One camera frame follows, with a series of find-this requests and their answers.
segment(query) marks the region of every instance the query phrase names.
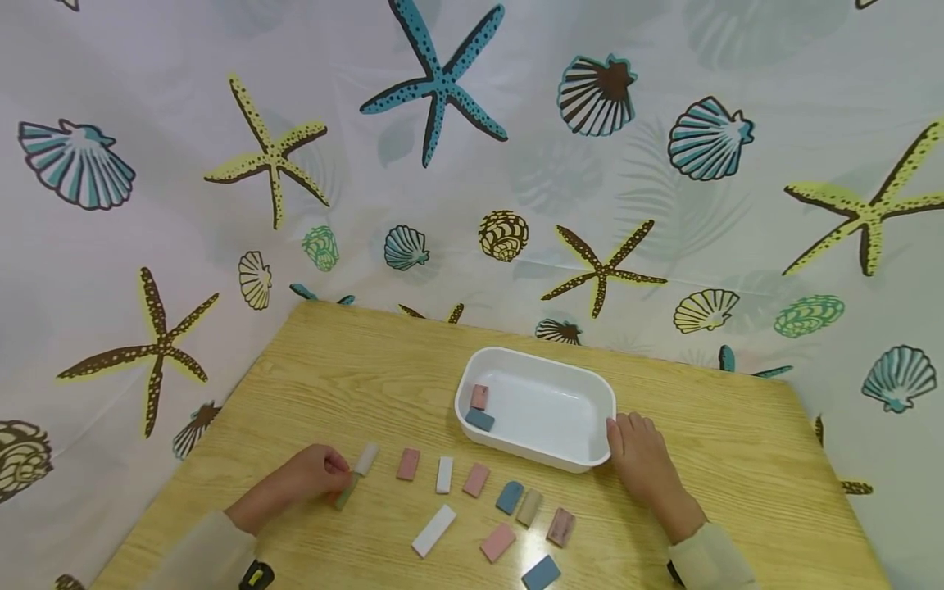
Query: fabric backdrop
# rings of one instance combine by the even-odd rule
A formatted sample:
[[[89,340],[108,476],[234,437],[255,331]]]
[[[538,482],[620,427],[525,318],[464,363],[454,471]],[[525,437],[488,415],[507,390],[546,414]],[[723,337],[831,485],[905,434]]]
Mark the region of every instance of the fabric backdrop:
[[[4,587],[91,583],[315,296],[786,379],[944,584],[938,0],[3,4]]]

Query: yellow starfish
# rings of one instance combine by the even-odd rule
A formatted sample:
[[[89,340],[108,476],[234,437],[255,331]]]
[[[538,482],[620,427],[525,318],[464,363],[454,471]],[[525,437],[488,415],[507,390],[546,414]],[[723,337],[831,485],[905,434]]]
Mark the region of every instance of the yellow starfish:
[[[186,372],[204,383],[207,382],[207,374],[196,359],[174,346],[174,342],[194,327],[200,316],[216,302],[220,294],[214,293],[193,310],[190,315],[185,317],[182,322],[177,324],[176,328],[167,331],[167,315],[164,313],[164,306],[160,302],[158,283],[154,281],[154,277],[147,267],[141,269],[141,288],[144,308],[151,318],[151,333],[154,336],[154,343],[141,346],[123,346],[96,354],[62,371],[56,375],[56,379],[89,377],[105,369],[120,367],[147,357],[155,357],[151,377],[147,382],[147,400],[144,404],[144,438],[148,438],[154,429],[154,423],[158,420],[158,401],[160,400],[160,384],[164,379],[163,364],[165,358],[176,361]]]
[[[273,229],[278,229],[282,224],[282,218],[285,216],[282,205],[282,182],[278,175],[279,172],[284,172],[288,177],[302,185],[305,190],[313,194],[325,207],[330,207],[325,194],[321,192],[314,180],[308,176],[308,173],[288,159],[289,153],[292,151],[328,133],[325,124],[321,121],[309,121],[290,129],[278,141],[273,141],[269,135],[268,127],[265,126],[265,122],[259,115],[256,105],[252,102],[249,92],[243,86],[242,80],[236,75],[230,76],[229,87],[232,89],[233,96],[236,97],[236,103],[243,112],[245,121],[252,129],[253,135],[256,136],[256,141],[259,142],[262,152],[236,156],[211,170],[203,178],[209,182],[231,184],[267,170],[269,186],[272,189]]]
[[[403,312],[406,313],[407,315],[409,315],[410,317],[418,317],[418,318],[424,319],[424,320],[426,319],[426,316],[425,316],[425,315],[423,315],[423,314],[420,313],[420,312],[417,312],[416,310],[411,310],[410,308],[408,308],[408,307],[405,306],[405,305],[400,305],[400,306],[398,306],[398,307],[399,307],[401,310],[403,310]],[[459,323],[459,318],[463,316],[463,311],[464,311],[464,310],[465,310],[465,304],[464,304],[464,303],[460,303],[460,304],[457,305],[456,307],[452,308],[452,313],[449,314],[449,319],[446,320],[447,323],[449,323],[449,324],[458,324],[458,323]]]
[[[572,278],[547,295],[542,296],[541,300],[550,301],[557,295],[562,295],[571,289],[580,287],[586,281],[590,280],[591,278],[595,278],[597,280],[597,297],[594,299],[593,310],[590,311],[590,317],[596,318],[599,315],[600,310],[603,309],[603,300],[606,299],[606,279],[609,277],[622,278],[623,280],[637,283],[667,283],[668,281],[664,278],[637,275],[636,273],[631,273],[629,271],[619,270],[616,268],[621,262],[626,260],[626,257],[630,255],[630,252],[635,250],[639,243],[643,241],[643,238],[649,234],[649,231],[652,230],[654,225],[655,221],[651,219],[643,222],[638,228],[636,228],[636,231],[634,231],[632,235],[626,239],[626,242],[624,242],[623,245],[619,247],[613,257],[610,258],[610,261],[606,264],[599,261],[599,258],[597,258],[597,255],[594,254],[592,249],[590,249],[590,246],[587,245],[584,240],[581,240],[577,234],[565,228],[564,226],[558,226],[557,232],[561,234],[564,242],[569,245],[578,256],[580,256],[587,263],[589,263],[591,267],[593,267],[593,272]]]
[[[882,257],[882,222],[885,219],[921,211],[944,209],[944,193],[925,194],[897,203],[892,202],[940,139],[942,126],[944,126],[944,117],[928,125],[918,135],[885,179],[882,188],[868,203],[864,203],[858,194],[834,184],[803,182],[787,185],[784,191],[798,201],[844,215],[849,218],[849,221],[811,245],[786,267],[784,276],[796,273],[813,258],[861,229],[859,264],[862,266],[862,274],[871,277],[878,270],[879,259]]]

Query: sleeve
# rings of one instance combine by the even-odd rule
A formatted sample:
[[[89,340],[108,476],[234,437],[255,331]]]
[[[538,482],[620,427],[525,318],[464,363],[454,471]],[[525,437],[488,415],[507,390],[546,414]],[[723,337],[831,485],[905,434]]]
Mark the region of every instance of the sleeve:
[[[256,537],[222,512],[207,516],[160,563],[142,590],[234,590],[252,565]]]
[[[719,525],[704,525],[668,548],[668,557],[687,590],[760,590],[747,560]]]

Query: seashell print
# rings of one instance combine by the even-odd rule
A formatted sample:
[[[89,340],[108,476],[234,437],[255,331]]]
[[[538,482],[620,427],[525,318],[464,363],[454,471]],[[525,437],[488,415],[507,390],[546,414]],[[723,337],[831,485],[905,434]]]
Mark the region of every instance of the seashell print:
[[[700,329],[712,331],[724,326],[731,317],[731,308],[740,299],[734,291],[705,289],[680,301],[672,321],[682,334],[690,334]]]
[[[42,186],[65,202],[106,211],[131,197],[135,172],[111,151],[115,140],[98,127],[65,119],[58,129],[21,122],[17,139]]]
[[[430,259],[426,249],[426,235],[409,226],[396,226],[387,232],[383,244],[383,258],[387,266],[399,271],[406,271],[417,264],[423,265]]]
[[[272,273],[258,250],[246,252],[239,259],[239,286],[249,307],[257,312],[269,307]]]
[[[786,338],[800,338],[835,323],[846,304],[835,295],[810,295],[782,310],[773,328]]]
[[[301,241],[301,249],[312,259],[318,270],[327,273],[337,264],[338,242],[334,239],[334,232],[328,226],[312,228]]]
[[[174,437],[174,456],[183,461],[194,450],[194,445],[203,436],[213,418],[220,413],[220,408],[216,407],[216,402],[203,404],[200,409],[190,414],[191,420],[183,430]]]
[[[21,420],[0,420],[0,504],[53,470],[49,435]]]
[[[479,244],[486,255],[511,262],[528,245],[528,222],[513,211],[492,211],[481,220]]]
[[[886,412],[915,407],[915,397],[937,388],[937,370],[920,348],[899,345],[886,351],[862,383],[862,395],[878,399]]]
[[[741,146],[754,141],[754,123],[734,115],[713,96],[693,104],[669,132],[668,156],[692,180],[718,180],[737,173]]]
[[[581,345],[581,334],[583,334],[583,331],[577,328],[577,324],[571,324],[566,320],[564,320],[564,322],[558,322],[550,318],[538,322],[537,327],[534,329],[534,336],[541,340],[563,342],[575,346]]]
[[[616,133],[635,116],[630,85],[636,78],[629,61],[612,53],[605,64],[575,57],[557,87],[561,117],[574,133],[592,137]]]

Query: white rectangular container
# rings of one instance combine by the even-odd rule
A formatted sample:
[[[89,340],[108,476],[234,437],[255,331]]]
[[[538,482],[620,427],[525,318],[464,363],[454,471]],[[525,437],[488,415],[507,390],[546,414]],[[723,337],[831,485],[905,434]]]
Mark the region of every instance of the white rectangular container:
[[[465,421],[477,384],[489,388],[485,412],[495,418],[489,432]],[[472,441],[525,459],[583,473],[610,458],[606,418],[616,416],[616,396],[586,369],[489,346],[465,366],[455,409]]]

